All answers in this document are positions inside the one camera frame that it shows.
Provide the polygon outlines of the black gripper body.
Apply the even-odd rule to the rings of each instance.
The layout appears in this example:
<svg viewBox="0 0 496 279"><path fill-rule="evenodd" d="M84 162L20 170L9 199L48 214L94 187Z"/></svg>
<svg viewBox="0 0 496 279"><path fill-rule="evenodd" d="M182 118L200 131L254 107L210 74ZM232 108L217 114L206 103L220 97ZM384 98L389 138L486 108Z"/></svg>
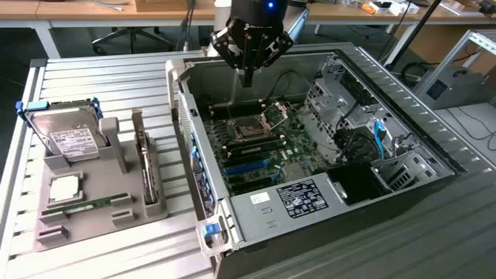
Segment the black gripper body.
<svg viewBox="0 0 496 279"><path fill-rule="evenodd" d="M226 28L230 35L241 35L249 28L266 29L278 34L284 30L282 20L289 1L232 1Z"/></svg>

